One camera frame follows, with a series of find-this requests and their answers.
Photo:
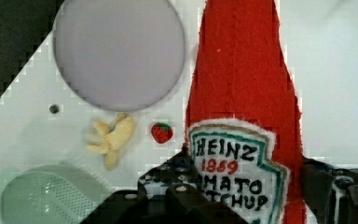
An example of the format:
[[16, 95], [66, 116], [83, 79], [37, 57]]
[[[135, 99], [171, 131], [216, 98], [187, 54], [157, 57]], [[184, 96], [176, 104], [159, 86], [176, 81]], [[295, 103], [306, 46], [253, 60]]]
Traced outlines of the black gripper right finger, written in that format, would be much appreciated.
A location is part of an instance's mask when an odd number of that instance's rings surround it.
[[358, 224], [358, 168], [303, 158], [302, 197], [318, 224]]

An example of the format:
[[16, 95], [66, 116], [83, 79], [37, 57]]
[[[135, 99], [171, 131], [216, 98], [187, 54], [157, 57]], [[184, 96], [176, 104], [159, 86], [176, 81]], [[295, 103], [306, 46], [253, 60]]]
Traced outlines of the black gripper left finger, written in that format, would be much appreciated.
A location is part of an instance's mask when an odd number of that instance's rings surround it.
[[248, 224], [198, 189], [198, 173], [183, 149], [138, 179], [136, 189], [108, 196], [80, 224]]

